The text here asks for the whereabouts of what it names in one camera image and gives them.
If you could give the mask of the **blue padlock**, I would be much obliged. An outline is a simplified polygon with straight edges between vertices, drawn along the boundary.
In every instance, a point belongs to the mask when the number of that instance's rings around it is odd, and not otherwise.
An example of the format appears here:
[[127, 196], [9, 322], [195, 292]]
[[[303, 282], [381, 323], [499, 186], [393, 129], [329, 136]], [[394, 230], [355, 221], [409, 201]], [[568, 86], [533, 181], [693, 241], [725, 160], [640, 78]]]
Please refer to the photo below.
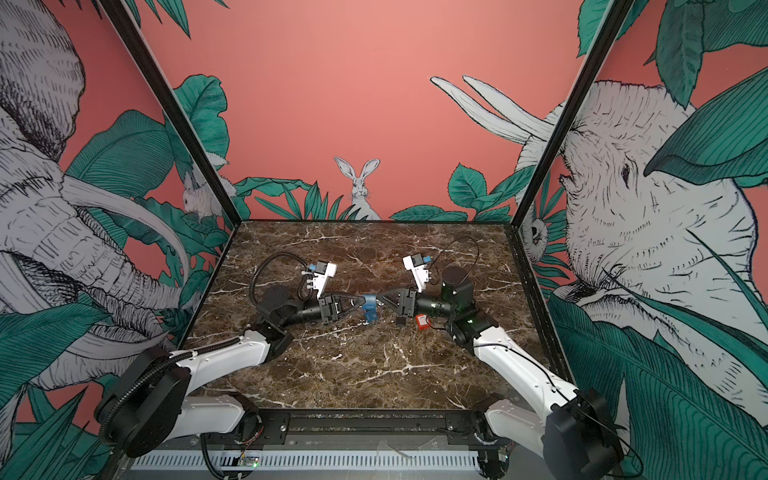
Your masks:
[[378, 302], [375, 295], [364, 295], [362, 311], [367, 324], [373, 324], [378, 321]]

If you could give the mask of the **red padlock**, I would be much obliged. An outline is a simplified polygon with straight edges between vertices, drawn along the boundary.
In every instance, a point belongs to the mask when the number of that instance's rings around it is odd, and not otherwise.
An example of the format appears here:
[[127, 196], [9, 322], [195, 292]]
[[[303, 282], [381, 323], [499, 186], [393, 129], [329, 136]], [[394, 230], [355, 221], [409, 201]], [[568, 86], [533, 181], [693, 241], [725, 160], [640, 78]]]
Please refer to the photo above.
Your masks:
[[415, 317], [419, 330], [426, 330], [432, 328], [432, 323], [427, 315], [421, 314]]

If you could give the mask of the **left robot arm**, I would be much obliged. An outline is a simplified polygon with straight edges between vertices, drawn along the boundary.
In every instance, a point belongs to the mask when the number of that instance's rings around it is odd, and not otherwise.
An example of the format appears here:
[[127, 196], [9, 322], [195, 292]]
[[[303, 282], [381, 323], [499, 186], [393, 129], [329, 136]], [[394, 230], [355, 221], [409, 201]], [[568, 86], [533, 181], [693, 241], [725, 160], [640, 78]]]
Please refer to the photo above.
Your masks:
[[244, 332], [204, 347], [141, 353], [95, 411], [102, 444], [137, 458], [167, 440], [210, 433], [249, 442], [262, 432], [258, 408], [243, 394], [198, 396], [196, 390], [233, 372], [278, 358], [291, 325], [335, 321], [364, 305], [359, 295], [325, 294], [301, 301], [283, 286], [252, 300], [256, 315]]

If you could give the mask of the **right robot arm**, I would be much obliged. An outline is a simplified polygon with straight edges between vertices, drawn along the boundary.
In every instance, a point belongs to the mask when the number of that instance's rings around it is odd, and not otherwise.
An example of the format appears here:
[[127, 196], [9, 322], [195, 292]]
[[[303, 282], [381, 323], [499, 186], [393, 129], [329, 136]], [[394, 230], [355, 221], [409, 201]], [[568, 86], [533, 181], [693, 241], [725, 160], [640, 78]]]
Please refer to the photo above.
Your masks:
[[525, 400], [521, 411], [508, 400], [491, 403], [482, 416], [493, 436], [540, 456], [556, 479], [601, 479], [625, 458], [605, 398], [583, 391], [549, 371], [478, 307], [465, 270], [443, 273], [441, 292], [418, 288], [384, 291], [377, 299], [397, 316], [442, 318], [453, 342], [490, 366]]

